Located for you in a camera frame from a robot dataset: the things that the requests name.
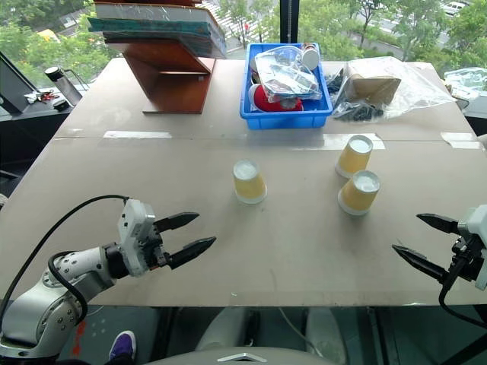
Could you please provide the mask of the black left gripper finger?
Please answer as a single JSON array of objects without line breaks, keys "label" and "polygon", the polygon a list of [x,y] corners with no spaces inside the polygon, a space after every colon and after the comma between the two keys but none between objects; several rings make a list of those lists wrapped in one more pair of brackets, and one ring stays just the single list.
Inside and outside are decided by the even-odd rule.
[{"label": "black left gripper finger", "polygon": [[172,270],[179,268],[203,254],[215,241],[215,236],[193,241],[185,245],[180,251],[169,255],[167,264]]},{"label": "black left gripper finger", "polygon": [[163,233],[167,230],[176,230],[194,221],[199,216],[196,212],[182,212],[174,214],[169,217],[165,217],[154,222],[154,226],[159,233]]}]

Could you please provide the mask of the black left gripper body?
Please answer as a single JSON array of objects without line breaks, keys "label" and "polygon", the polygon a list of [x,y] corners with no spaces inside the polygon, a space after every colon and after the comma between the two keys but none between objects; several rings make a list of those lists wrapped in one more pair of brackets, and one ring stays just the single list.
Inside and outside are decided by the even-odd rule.
[{"label": "black left gripper body", "polygon": [[142,241],[142,252],[150,271],[167,265],[169,254],[164,250],[161,234],[155,225],[151,226]]}]

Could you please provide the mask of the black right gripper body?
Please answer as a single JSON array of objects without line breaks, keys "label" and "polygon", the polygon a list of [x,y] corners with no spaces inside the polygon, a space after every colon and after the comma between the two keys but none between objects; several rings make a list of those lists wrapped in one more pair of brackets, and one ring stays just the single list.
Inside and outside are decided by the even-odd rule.
[{"label": "black right gripper body", "polygon": [[454,256],[450,267],[453,268],[463,260],[465,263],[460,269],[459,276],[466,281],[475,281],[484,262],[484,248],[485,245],[478,235],[469,235],[467,238],[460,236],[452,247]]}]

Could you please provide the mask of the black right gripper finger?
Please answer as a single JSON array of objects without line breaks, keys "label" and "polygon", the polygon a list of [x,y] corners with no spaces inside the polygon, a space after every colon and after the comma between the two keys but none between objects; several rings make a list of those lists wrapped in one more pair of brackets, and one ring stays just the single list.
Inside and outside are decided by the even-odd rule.
[{"label": "black right gripper finger", "polygon": [[433,227],[436,230],[440,230],[444,233],[459,234],[458,221],[451,217],[441,216],[439,214],[421,213],[416,215],[421,221]]},{"label": "black right gripper finger", "polygon": [[430,262],[425,256],[405,246],[392,245],[393,250],[413,268],[434,278],[438,283],[443,284],[447,277],[447,271],[439,265]]}]

